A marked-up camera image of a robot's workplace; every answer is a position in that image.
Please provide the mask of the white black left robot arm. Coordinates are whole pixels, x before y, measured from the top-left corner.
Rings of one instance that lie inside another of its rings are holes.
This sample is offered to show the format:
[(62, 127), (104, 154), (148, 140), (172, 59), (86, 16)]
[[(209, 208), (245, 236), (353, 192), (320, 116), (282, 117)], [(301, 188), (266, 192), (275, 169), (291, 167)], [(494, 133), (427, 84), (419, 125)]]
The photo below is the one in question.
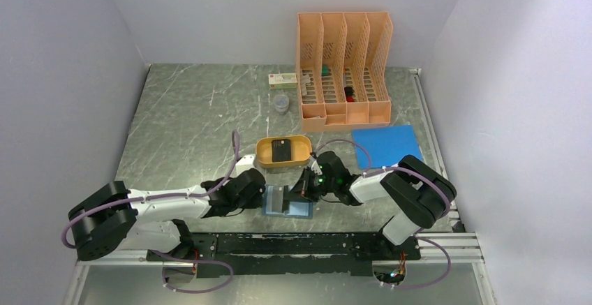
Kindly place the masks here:
[(168, 191), (128, 189), (124, 182), (112, 181), (69, 211), (65, 231), (72, 233), (73, 242), (62, 242), (75, 249), (80, 261), (124, 250), (159, 251), (184, 260), (193, 251), (186, 220), (255, 209), (265, 184), (264, 175), (254, 168), (237, 177)]

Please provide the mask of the black VIP credit card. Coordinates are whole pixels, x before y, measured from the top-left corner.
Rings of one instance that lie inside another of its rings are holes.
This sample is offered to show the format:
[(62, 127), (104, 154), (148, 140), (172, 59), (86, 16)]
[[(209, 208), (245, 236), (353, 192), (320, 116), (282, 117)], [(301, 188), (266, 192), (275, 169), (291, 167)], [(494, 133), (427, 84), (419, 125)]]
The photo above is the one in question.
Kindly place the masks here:
[(270, 186), (267, 192), (267, 211), (272, 214), (283, 214), (288, 210), (288, 203), (284, 195), (289, 192), (289, 186)]

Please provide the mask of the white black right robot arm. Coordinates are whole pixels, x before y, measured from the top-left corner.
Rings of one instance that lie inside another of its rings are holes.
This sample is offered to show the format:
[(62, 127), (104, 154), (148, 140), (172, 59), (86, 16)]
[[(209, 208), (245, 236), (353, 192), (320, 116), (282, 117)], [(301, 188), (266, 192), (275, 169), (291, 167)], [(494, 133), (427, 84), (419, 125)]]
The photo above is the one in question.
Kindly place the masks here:
[(378, 232), (376, 248), (386, 259), (402, 252), (407, 238), (446, 216), (457, 196), (447, 179), (413, 155), (382, 170), (354, 174), (333, 151), (326, 151), (302, 170), (296, 184), (283, 193), (281, 204), (318, 202), (328, 193), (346, 206), (382, 198), (390, 198), (398, 206), (399, 213)]

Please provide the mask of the yellow oval tray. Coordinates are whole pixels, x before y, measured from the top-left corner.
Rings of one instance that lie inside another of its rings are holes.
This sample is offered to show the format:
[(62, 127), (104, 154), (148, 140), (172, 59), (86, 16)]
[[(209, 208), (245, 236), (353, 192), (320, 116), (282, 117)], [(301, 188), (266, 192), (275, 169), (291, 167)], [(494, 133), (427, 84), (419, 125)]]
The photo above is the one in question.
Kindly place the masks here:
[(305, 135), (265, 137), (256, 145), (256, 160), (264, 169), (306, 165), (312, 152)]

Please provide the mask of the blue leather card holder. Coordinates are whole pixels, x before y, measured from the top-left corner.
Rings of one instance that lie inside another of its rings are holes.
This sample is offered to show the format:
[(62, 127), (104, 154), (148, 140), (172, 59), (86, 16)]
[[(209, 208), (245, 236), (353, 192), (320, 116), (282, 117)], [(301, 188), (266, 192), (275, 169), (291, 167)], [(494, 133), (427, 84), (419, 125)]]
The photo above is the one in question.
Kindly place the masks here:
[(286, 217), (286, 218), (312, 218), (313, 216), (313, 206), (314, 203), (307, 202), (307, 201), (294, 201), (289, 200), (288, 193), (284, 195), (285, 201), (288, 203), (288, 210), (285, 211), (283, 214), (272, 214), (267, 211), (267, 192), (270, 186), (278, 186), (278, 185), (267, 185), (266, 191), (262, 198), (262, 214), (266, 216), (273, 216), (273, 217)]

